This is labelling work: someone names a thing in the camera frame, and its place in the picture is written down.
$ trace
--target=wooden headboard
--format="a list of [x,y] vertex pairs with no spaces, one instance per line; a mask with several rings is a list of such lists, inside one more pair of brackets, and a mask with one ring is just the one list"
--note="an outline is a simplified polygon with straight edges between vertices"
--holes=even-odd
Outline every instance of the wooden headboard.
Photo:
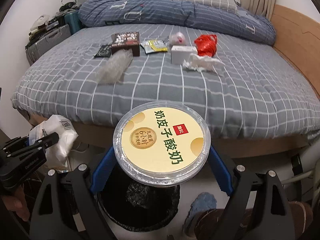
[[275,5],[271,22],[277,33],[274,49],[305,76],[320,98],[320,23],[281,5]]

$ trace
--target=white tile floor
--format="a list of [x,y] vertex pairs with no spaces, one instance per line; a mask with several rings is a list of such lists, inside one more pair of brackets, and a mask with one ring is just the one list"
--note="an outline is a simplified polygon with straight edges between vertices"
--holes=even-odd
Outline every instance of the white tile floor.
[[[277,173],[280,180],[284,180],[293,176],[291,162],[286,153],[235,159],[234,161],[237,164],[242,164],[247,169],[257,173],[265,173],[267,170],[273,169]],[[307,188],[311,187],[305,184],[310,183],[312,183],[311,179],[305,179],[303,182],[303,192],[306,191]],[[286,189],[286,191],[288,198],[294,199],[294,191],[290,189],[290,187]],[[224,208],[228,202],[228,196],[224,192],[220,191],[220,188],[208,164],[206,164],[194,178],[180,185],[180,203],[178,206],[179,211],[166,227],[146,233],[129,232],[113,223],[107,216],[105,217],[113,233],[119,240],[166,240],[166,236],[168,234],[173,235],[175,240],[191,239],[182,233],[182,225],[188,215],[191,203],[201,192],[212,193],[217,200],[217,208]],[[252,192],[247,208],[253,206],[254,198],[255,192]]]

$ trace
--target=bed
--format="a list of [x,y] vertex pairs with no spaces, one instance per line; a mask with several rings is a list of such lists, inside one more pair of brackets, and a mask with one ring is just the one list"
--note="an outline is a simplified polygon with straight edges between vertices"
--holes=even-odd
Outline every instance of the bed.
[[225,66],[198,73],[172,65],[169,53],[134,58],[120,82],[97,86],[93,58],[121,31],[140,40],[181,31],[190,45],[208,30],[171,24],[126,24],[87,28],[44,54],[22,77],[12,105],[32,125],[61,114],[81,141],[108,147],[113,127],[133,107],[156,100],[181,102],[207,122],[217,150],[232,157],[281,152],[307,145],[320,133],[320,27],[310,18],[276,6],[273,47],[223,33],[216,57]]

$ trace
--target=gray suitcase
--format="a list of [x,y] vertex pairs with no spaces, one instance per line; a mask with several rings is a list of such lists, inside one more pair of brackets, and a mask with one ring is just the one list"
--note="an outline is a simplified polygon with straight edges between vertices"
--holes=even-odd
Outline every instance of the gray suitcase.
[[59,44],[70,36],[71,32],[68,24],[54,29],[42,36],[39,41],[26,49],[27,59],[30,66],[49,49],[53,48],[55,45]]

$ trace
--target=metal screw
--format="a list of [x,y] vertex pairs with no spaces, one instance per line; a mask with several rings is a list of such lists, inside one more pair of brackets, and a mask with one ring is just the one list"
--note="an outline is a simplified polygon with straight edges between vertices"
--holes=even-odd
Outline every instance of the metal screw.
[[271,177],[275,177],[276,176],[276,173],[274,171],[269,171],[268,174],[271,176]]
[[53,176],[55,173],[56,173],[55,170],[49,170],[49,171],[48,171],[48,175],[49,175],[49,176]]
[[245,167],[243,165],[238,165],[237,170],[240,172],[245,171]]
[[79,169],[80,171],[85,171],[85,170],[87,169],[87,165],[86,165],[86,164],[80,164],[79,167],[78,167],[78,169]]

